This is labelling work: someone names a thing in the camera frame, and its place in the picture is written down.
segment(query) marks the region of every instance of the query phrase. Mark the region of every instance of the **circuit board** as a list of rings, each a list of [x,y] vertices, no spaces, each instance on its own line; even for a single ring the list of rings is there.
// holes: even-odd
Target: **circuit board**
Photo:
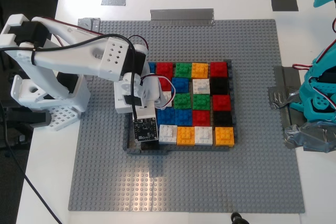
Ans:
[[[137,119],[133,121],[136,142],[155,141],[158,131],[155,118]]]

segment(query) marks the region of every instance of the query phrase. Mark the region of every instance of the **white robotic arm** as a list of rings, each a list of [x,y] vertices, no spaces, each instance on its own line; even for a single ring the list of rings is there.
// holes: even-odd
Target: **white robotic arm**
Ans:
[[[130,84],[133,55],[126,41],[109,37],[71,49],[55,50],[58,46],[46,38],[49,33],[58,35],[69,45],[97,37],[96,34],[45,18],[36,17],[30,22],[22,14],[12,15],[0,34],[0,47],[17,47],[18,50],[6,52],[30,77],[28,80],[15,77],[11,95],[18,103],[32,110],[52,111],[55,116],[53,127],[58,130],[79,119],[79,113],[86,110],[90,98],[83,76],[86,74],[114,81],[117,112],[132,112]],[[35,47],[38,50],[32,52],[20,50],[20,47]],[[141,45],[134,47],[137,52],[134,78],[136,109],[140,114],[154,114],[155,117],[154,105],[165,104],[166,99],[158,78],[146,78],[142,83],[141,77],[150,73],[145,60],[148,50]],[[72,120],[69,122],[64,120],[68,116],[60,116],[64,114],[64,110],[75,115],[70,117]]]

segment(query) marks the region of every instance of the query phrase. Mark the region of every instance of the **white lego brick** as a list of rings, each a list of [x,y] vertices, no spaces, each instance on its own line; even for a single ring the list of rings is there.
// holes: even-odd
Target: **white lego brick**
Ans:
[[[193,91],[194,94],[210,94],[209,79],[194,79]]]
[[[160,125],[159,144],[176,144],[177,125]]]
[[[163,91],[164,97],[166,97],[166,100],[169,101],[169,99],[172,97],[172,92],[171,91]]]
[[[195,127],[195,145],[212,145],[212,127]]]

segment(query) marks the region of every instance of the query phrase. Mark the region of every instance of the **black cable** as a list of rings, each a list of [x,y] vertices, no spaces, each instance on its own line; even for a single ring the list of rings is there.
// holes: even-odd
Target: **black cable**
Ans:
[[[124,37],[124,36],[122,36],[120,34],[104,34],[104,35],[100,35],[100,36],[97,36],[95,38],[88,39],[88,40],[82,41],[80,43],[69,45],[69,46],[52,47],[52,48],[36,48],[35,50],[36,50],[36,52],[61,51],[61,50],[75,48],[75,47],[80,47],[80,46],[83,46],[85,44],[94,42],[96,40],[104,39],[104,38],[109,38],[109,37],[116,37],[116,38],[120,38],[122,40],[125,40],[128,43],[128,45],[130,46],[131,50],[132,50],[133,61],[132,61],[132,75],[131,75],[131,103],[132,103],[132,111],[133,111],[134,120],[137,120],[137,115],[136,115],[136,110],[135,110],[135,101],[134,101],[134,77],[135,77],[135,55],[136,55],[136,51],[135,51],[134,45],[132,44],[132,42],[129,39],[127,39],[126,37]],[[0,48],[0,52],[1,51],[15,51],[15,50],[33,51],[34,48],[31,48],[31,47],[7,47],[7,48]]]
[[[57,216],[55,215],[55,213],[51,210],[51,208],[48,206],[48,204],[45,202],[45,200],[42,198],[41,194],[36,190],[36,188],[34,187],[34,185],[30,182],[29,178],[27,177],[25,171],[22,169],[22,167],[20,166],[14,152],[12,151],[9,142],[8,142],[8,136],[7,136],[7,121],[6,121],[6,115],[5,115],[5,110],[4,107],[2,106],[2,103],[0,101],[0,113],[1,113],[1,117],[3,120],[3,127],[4,127],[4,139],[5,139],[5,144],[6,147],[8,148],[10,154],[12,155],[15,164],[17,165],[17,167],[19,168],[19,170],[21,171],[21,173],[23,174],[23,176],[25,177],[25,180],[27,181],[27,183],[29,184],[29,186],[32,188],[32,190],[34,191],[34,193],[37,195],[37,197],[41,200],[41,202],[43,203],[43,205],[47,208],[47,210],[49,211],[49,213],[53,216],[53,218],[57,221],[57,223],[62,224],[62,222],[57,218]]]
[[[142,36],[136,34],[136,35],[132,35],[132,36],[130,36],[128,39],[130,39],[130,38],[132,38],[132,37],[139,37],[140,39],[142,39],[142,40],[145,42],[145,44],[146,44],[146,48],[147,48],[147,50],[149,49],[148,42],[147,42],[147,40],[146,40],[144,37],[142,37]]]

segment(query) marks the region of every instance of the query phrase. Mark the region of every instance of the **yellow lego brick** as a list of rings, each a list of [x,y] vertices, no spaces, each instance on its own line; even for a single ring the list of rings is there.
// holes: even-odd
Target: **yellow lego brick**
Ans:
[[[235,145],[233,127],[215,127],[215,145],[233,147]]]
[[[208,64],[207,63],[193,63],[191,70],[192,79],[207,79],[208,78]]]
[[[195,145],[195,128],[177,127],[177,145]]]

